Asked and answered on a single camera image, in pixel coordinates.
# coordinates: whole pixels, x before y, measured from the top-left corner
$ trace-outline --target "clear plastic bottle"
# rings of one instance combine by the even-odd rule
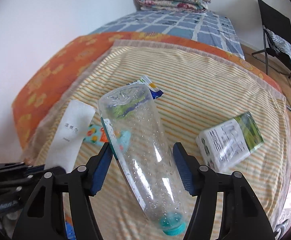
[[[185,230],[184,187],[150,90],[133,84],[98,102],[108,139],[145,215],[170,236]]]

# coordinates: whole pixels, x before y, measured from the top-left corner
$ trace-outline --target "silver screw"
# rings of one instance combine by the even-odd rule
[[[44,177],[46,179],[51,178],[52,177],[52,173],[49,171],[49,172],[47,172],[47,173],[44,174]]]
[[[79,172],[84,172],[86,169],[87,169],[87,167],[84,165],[78,167]]]
[[[234,172],[234,176],[237,177],[237,178],[242,178],[242,173],[239,172],[239,171],[235,171]]]
[[[199,169],[200,169],[200,171],[208,171],[209,170],[209,168],[205,165],[200,166]]]

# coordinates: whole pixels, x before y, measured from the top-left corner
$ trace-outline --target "orange floral cloth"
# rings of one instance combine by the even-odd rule
[[[40,121],[63,93],[117,39],[150,40],[186,46],[215,54],[246,68],[281,92],[279,85],[245,60],[207,44],[161,33],[114,32],[76,38],[55,54],[15,98],[12,109],[16,131],[24,149]]]

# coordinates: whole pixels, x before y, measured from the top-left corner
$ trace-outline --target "yellow striped cloth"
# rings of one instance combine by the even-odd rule
[[[114,46],[68,102],[77,99],[97,108],[102,95],[142,75],[148,75],[164,91],[155,102],[170,145],[181,142],[187,153],[201,164],[203,159],[195,142],[200,131],[250,111],[265,143],[229,173],[238,170],[244,174],[269,218],[282,208],[279,202],[285,198],[281,191],[288,184],[286,173],[291,153],[284,96],[253,74],[207,53],[159,45],[156,48]],[[59,111],[36,165],[44,164],[67,104]],[[98,113],[93,123],[101,125]],[[99,150],[98,146],[83,143],[75,166],[85,164]],[[114,158],[102,190],[91,198],[91,203],[104,239],[170,239],[146,219]],[[195,198],[184,193],[188,222],[194,203]],[[65,211],[70,214],[68,203]],[[218,237],[221,215],[222,194],[219,194],[212,239]]]

